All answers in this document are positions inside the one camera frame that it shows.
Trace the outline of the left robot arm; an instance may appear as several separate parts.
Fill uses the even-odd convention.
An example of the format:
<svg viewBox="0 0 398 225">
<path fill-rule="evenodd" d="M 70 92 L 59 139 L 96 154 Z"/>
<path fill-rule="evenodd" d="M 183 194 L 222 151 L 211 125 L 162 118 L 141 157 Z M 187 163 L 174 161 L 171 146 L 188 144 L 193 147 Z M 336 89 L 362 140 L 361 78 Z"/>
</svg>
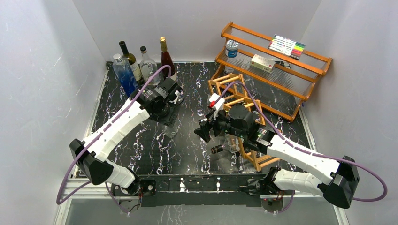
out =
<svg viewBox="0 0 398 225">
<path fill-rule="evenodd" d="M 156 87 L 136 89 L 99 130 L 82 141 L 73 140 L 69 148 L 76 165 L 94 185 L 108 182 L 119 186 L 127 194 L 140 190 L 140 178 L 130 168 L 108 160 L 111 151 L 137 125 L 147 119 L 172 126 L 183 101 L 183 88 L 167 78 Z"/>
</svg>

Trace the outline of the dark red wine bottle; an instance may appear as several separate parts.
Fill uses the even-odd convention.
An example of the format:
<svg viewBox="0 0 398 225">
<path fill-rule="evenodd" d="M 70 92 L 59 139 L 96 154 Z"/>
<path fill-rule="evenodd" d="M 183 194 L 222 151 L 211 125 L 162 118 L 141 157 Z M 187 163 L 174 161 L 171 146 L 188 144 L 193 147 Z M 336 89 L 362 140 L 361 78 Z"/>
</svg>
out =
<svg viewBox="0 0 398 225">
<path fill-rule="evenodd" d="M 171 67 L 170 69 L 169 68 L 163 69 L 163 71 L 162 71 L 163 78 L 166 79 L 168 77 L 169 72 L 171 72 L 170 78 L 172 80 L 176 81 L 177 73 L 176 73 L 176 69 L 175 69 L 174 63 L 172 61 L 172 58 L 168 52 L 168 47 L 167 47 L 165 37 L 160 37 L 160 45 L 161 45 L 161 65 L 162 66 L 168 65 Z"/>
</svg>

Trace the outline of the clear bottle bottom rack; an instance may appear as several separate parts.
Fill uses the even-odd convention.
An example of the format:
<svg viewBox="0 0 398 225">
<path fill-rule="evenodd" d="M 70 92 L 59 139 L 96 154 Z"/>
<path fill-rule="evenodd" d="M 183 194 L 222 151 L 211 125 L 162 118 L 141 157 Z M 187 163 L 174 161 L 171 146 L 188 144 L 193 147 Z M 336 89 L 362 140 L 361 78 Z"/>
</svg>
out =
<svg viewBox="0 0 398 225">
<path fill-rule="evenodd" d="M 170 119 L 165 124 L 163 124 L 163 132 L 166 137 L 174 138 L 174 136 L 179 132 L 181 125 L 181 120 L 178 118 Z"/>
</svg>

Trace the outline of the blue square bottle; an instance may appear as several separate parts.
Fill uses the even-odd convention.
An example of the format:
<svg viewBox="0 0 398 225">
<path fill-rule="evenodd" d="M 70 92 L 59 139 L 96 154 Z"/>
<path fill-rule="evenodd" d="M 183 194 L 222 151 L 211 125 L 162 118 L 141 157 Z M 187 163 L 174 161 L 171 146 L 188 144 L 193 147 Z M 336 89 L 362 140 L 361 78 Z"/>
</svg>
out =
<svg viewBox="0 0 398 225">
<path fill-rule="evenodd" d="M 138 83 L 135 80 L 133 71 L 131 70 L 129 61 L 127 58 L 121 56 L 121 54 L 113 55 L 113 70 L 123 87 L 126 96 L 129 98 L 131 94 L 138 88 Z"/>
</svg>

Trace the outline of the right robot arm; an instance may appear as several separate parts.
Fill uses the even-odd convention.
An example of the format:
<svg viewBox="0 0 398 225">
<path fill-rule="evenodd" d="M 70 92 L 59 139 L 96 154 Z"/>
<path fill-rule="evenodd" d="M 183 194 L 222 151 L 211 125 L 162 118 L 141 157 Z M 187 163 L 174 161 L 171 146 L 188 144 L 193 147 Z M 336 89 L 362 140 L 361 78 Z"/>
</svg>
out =
<svg viewBox="0 0 398 225">
<path fill-rule="evenodd" d="M 354 160 L 348 156 L 329 159 L 280 137 L 265 125 L 256 122 L 256 115 L 243 105 L 235 105 L 228 111 L 212 110 L 199 120 L 199 128 L 194 130 L 205 142 L 210 141 L 210 133 L 229 134 L 243 140 L 243 146 L 265 155 L 290 162 L 303 172 L 287 171 L 273 167 L 260 183 L 270 194 L 282 190 L 295 190 L 323 196 L 329 203 L 347 209 L 353 200 L 360 177 Z"/>
</svg>

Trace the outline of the clear glass bottle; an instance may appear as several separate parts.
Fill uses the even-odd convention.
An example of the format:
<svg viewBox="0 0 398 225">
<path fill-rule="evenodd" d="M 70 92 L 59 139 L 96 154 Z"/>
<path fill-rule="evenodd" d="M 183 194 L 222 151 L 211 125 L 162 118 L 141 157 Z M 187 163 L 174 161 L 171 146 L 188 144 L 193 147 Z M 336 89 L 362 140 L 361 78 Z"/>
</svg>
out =
<svg viewBox="0 0 398 225">
<path fill-rule="evenodd" d="M 145 82 L 158 70 L 157 65 L 153 59 L 147 54 L 147 49 L 145 46 L 140 47 L 142 60 L 139 64 L 142 77 Z"/>
</svg>

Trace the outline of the green wine bottle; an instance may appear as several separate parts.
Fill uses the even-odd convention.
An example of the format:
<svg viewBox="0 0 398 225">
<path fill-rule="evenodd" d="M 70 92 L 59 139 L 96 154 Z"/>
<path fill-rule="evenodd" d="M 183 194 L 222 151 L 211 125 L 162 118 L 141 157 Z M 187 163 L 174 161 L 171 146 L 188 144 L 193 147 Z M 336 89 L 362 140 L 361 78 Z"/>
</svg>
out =
<svg viewBox="0 0 398 225">
<path fill-rule="evenodd" d="M 127 58 L 128 62 L 130 64 L 130 68 L 131 68 L 131 70 L 133 72 L 133 75 L 134 75 L 134 78 L 135 78 L 137 84 L 139 86 L 142 86 L 145 83 L 145 81 L 143 79 L 143 76 L 142 76 L 142 73 L 140 71 L 140 68 L 139 68 L 138 62 L 136 60 L 136 57 L 132 53 L 130 53 L 128 51 L 128 48 L 126 46 L 125 41 L 120 41 L 119 42 L 119 46 L 120 46 L 120 48 L 122 50 L 123 57 Z"/>
</svg>

